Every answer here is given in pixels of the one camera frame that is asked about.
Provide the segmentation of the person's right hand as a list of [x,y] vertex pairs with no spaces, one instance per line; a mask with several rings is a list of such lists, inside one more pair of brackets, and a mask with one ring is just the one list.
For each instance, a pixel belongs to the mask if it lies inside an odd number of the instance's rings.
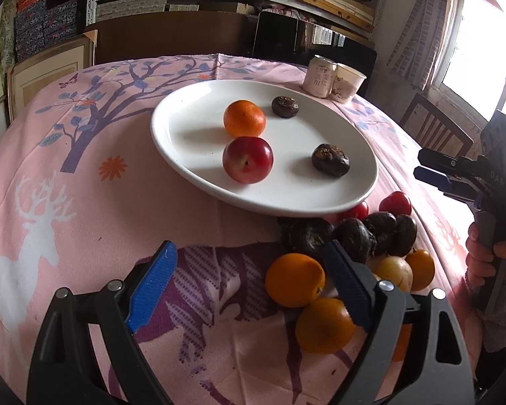
[[468,228],[466,249],[468,251],[466,278],[472,288],[483,286],[486,278],[496,275],[496,269],[493,266],[494,257],[506,261],[506,240],[496,243],[493,249],[487,249],[480,244],[479,229],[475,223],[470,224]]

